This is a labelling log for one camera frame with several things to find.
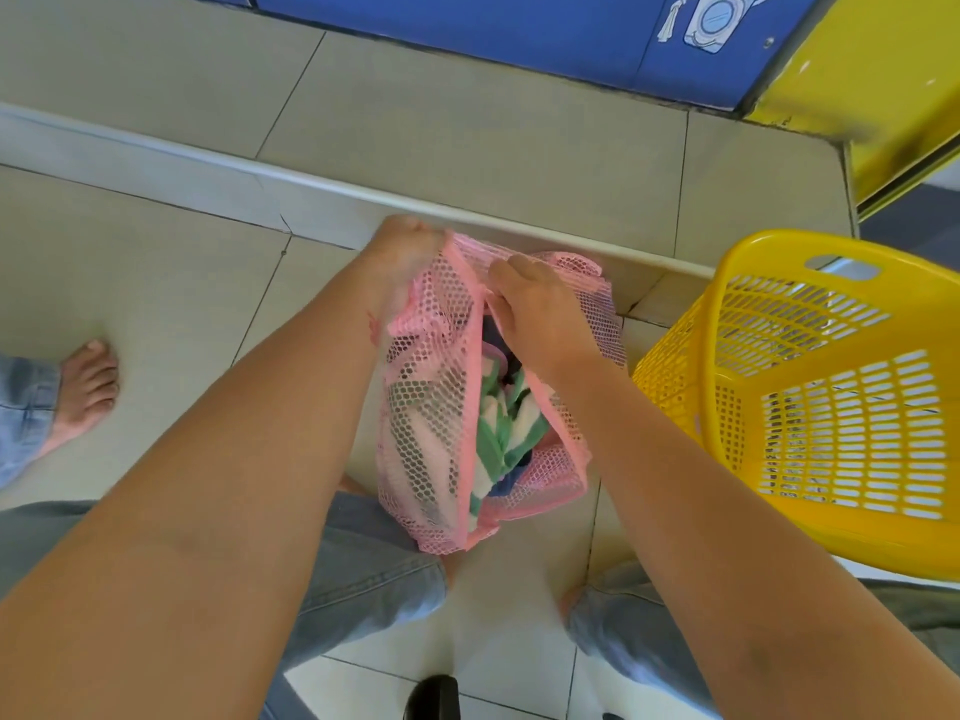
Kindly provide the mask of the person's right hand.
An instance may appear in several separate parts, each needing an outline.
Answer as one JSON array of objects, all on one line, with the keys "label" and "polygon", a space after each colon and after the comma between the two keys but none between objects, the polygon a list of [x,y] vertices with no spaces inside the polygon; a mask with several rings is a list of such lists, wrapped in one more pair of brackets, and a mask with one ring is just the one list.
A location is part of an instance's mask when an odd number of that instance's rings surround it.
[{"label": "person's right hand", "polygon": [[574,291],[552,270],[558,286],[526,293],[490,290],[489,305],[522,365],[559,392],[573,376],[601,364],[603,356]]}]

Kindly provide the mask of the person's left forearm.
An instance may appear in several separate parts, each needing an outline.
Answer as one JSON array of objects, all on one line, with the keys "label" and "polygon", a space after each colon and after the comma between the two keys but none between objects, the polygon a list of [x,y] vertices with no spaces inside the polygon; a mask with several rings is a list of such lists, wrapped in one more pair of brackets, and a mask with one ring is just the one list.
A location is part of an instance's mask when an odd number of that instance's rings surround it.
[{"label": "person's left forearm", "polygon": [[407,276],[357,258],[0,602],[0,720],[256,720]]}]

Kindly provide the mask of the black shoe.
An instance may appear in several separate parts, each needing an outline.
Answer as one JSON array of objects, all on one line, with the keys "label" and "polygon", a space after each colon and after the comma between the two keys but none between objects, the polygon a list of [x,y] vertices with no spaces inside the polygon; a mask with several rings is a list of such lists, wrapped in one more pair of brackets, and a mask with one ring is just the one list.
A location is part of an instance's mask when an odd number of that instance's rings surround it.
[{"label": "black shoe", "polygon": [[459,683],[450,675],[433,675],[412,689],[402,720],[462,720]]}]

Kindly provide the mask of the person's grey jeans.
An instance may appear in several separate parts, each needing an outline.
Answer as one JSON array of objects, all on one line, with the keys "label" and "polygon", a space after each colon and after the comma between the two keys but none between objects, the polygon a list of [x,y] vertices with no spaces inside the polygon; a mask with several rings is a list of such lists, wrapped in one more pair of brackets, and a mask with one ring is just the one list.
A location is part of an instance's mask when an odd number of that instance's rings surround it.
[{"label": "person's grey jeans", "polygon": [[[0,600],[95,505],[46,501],[0,510]],[[448,597],[448,578],[440,557],[419,551],[376,498],[338,491],[258,720],[317,720],[284,672],[341,644],[428,617]],[[861,583],[960,676],[960,590],[895,580]],[[588,582],[564,627],[579,650],[618,674],[720,717],[687,642],[637,560]]]}]

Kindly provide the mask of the pink mesh laundry bag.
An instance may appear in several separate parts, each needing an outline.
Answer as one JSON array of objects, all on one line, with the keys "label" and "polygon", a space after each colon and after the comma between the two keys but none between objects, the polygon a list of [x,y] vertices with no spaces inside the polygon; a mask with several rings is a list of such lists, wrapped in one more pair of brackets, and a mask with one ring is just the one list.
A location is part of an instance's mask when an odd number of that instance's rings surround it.
[{"label": "pink mesh laundry bag", "polygon": [[555,390],[522,364],[550,424],[529,467],[507,497],[484,501],[470,517],[482,379],[482,322],[489,266],[514,253],[453,236],[414,279],[409,302],[388,326],[378,428],[381,504],[418,548],[434,555],[468,551],[508,520],[533,517],[581,497],[591,454]]}]

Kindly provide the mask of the blue machine panel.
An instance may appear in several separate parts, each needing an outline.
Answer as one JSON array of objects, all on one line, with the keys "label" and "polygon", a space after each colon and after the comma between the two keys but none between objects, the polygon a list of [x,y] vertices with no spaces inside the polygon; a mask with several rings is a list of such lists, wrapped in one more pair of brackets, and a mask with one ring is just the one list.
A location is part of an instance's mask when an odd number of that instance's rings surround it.
[{"label": "blue machine panel", "polygon": [[824,0],[202,0],[736,109]]}]

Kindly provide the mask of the green white striped cloth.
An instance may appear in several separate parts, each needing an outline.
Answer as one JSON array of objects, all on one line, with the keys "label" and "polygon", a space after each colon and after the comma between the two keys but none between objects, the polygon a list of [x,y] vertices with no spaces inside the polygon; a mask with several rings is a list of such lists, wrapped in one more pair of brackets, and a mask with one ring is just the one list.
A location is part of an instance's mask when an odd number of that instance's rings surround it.
[{"label": "green white striped cloth", "polygon": [[510,496],[533,460],[533,450],[550,430],[522,367],[512,373],[492,352],[482,356],[469,516],[479,519],[488,498]]}]

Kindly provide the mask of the dark blue cloth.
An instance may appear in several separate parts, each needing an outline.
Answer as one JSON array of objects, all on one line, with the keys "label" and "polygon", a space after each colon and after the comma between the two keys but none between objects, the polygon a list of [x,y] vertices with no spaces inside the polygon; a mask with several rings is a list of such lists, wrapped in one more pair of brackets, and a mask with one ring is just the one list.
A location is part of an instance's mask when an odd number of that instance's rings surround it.
[{"label": "dark blue cloth", "polygon": [[482,342],[484,353],[495,358],[500,364],[499,375],[505,382],[515,381],[516,375],[522,369],[522,362],[511,350],[503,338],[495,318],[485,313],[482,321]]}]

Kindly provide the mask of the yellow machine panel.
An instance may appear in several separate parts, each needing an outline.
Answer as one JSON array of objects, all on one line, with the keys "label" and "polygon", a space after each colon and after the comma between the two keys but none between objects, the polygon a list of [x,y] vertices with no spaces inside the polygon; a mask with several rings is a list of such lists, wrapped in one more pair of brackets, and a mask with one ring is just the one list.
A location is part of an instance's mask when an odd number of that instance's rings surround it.
[{"label": "yellow machine panel", "polygon": [[749,105],[840,143],[865,220],[960,162],[960,0],[833,0]]}]

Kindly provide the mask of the yellow plastic laundry basket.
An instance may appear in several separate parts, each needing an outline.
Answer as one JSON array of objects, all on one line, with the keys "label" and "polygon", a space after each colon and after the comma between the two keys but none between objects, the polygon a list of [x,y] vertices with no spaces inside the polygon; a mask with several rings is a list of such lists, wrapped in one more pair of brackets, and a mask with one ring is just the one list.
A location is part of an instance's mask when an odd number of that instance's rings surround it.
[{"label": "yellow plastic laundry basket", "polygon": [[960,583],[959,272],[758,232],[631,378],[830,554]]}]

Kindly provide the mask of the person's right forearm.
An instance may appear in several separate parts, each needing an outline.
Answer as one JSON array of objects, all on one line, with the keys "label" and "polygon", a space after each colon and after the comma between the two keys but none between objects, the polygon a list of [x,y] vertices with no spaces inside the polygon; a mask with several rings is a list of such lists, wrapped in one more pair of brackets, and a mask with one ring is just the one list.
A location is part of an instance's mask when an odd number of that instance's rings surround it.
[{"label": "person's right forearm", "polygon": [[601,356],[534,366],[726,720],[960,720],[960,677]]}]

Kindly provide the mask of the person's left hand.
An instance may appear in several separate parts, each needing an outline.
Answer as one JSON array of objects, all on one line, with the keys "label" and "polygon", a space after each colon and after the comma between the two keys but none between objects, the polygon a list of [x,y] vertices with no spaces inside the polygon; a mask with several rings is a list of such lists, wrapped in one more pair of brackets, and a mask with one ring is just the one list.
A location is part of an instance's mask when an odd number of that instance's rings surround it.
[{"label": "person's left hand", "polygon": [[[450,241],[450,230],[446,230]],[[409,300],[410,286],[442,251],[390,251],[377,247],[377,231],[351,263],[372,327],[382,328]]]}]

